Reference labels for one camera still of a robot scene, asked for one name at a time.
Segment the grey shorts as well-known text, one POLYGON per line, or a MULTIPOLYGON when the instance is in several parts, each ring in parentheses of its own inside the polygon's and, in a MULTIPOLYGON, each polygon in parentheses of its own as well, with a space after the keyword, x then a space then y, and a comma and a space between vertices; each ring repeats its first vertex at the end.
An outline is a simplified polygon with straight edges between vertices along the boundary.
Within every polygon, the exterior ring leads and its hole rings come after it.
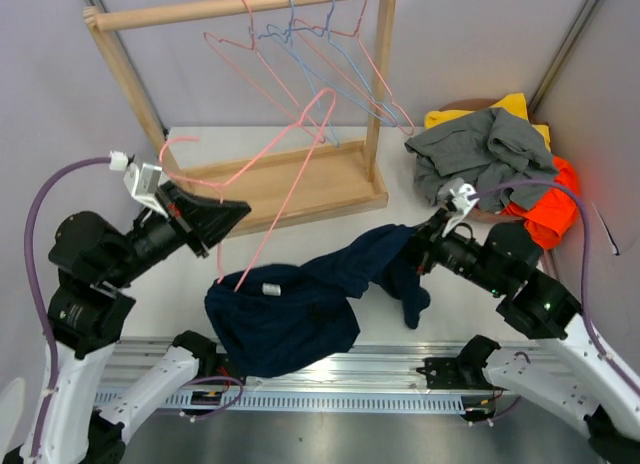
POLYGON ((409 138, 405 148, 416 157, 414 187, 432 205, 454 179, 483 191, 525 179, 552 181, 559 174, 543 135, 504 108, 438 124, 409 138))

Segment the orange shorts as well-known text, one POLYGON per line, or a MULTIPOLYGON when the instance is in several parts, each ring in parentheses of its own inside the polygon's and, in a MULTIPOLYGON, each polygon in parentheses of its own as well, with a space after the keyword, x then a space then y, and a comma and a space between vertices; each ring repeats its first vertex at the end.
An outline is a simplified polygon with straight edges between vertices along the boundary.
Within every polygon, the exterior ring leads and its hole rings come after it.
MULTIPOLYGON (((580 196, 580 181, 573 166, 558 156, 553 158, 553 163, 559 171, 554 181, 580 196)), ((501 215, 522 218, 532 240, 543 249, 550 250, 561 243, 579 217, 579 211, 569 196, 561 190, 549 188, 531 210, 510 203, 501 215)))

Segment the navy blue shorts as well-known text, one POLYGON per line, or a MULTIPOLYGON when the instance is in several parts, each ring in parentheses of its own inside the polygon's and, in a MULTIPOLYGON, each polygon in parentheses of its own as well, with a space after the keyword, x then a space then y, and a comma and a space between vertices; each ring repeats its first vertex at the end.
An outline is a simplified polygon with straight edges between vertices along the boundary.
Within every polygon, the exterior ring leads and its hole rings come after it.
POLYGON ((416 329, 430 295, 402 253, 413 233, 387 224, 300 266, 269 264, 214 282, 205 312, 231 362, 243 375, 274 378, 348 352, 360 333, 350 302, 371 284, 416 329))

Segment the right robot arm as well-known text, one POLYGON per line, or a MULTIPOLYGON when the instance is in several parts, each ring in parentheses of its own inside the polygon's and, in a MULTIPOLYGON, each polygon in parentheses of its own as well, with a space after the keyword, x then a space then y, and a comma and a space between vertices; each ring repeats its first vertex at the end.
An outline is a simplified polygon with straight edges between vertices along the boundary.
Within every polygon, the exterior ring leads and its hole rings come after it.
POLYGON ((504 322, 571 373, 552 375, 524 350, 476 335, 453 358, 427 358, 430 389, 505 390, 554 414, 608 463, 639 460, 639 377, 600 336, 587 307, 538 269, 542 255, 524 228, 494 225, 484 243, 461 235, 445 209, 416 226, 402 255, 419 275, 441 266, 499 299, 504 322))

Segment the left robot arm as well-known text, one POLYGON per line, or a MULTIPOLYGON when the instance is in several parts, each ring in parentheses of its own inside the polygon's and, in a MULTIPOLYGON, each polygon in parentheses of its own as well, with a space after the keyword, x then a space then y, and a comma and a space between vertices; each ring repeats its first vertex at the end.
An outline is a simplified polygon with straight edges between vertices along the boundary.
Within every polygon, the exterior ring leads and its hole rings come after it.
POLYGON ((158 210, 142 211, 126 234, 92 211, 58 227, 48 259, 58 268, 59 287, 46 311, 58 356, 50 365, 56 382, 28 438, 3 452, 3 462, 118 463, 134 433, 171 395, 215 376, 215 343, 185 331, 120 397, 94 404, 135 304, 124 288, 182 246, 206 257, 251 211, 244 201, 195 196, 171 182, 155 196, 158 210))

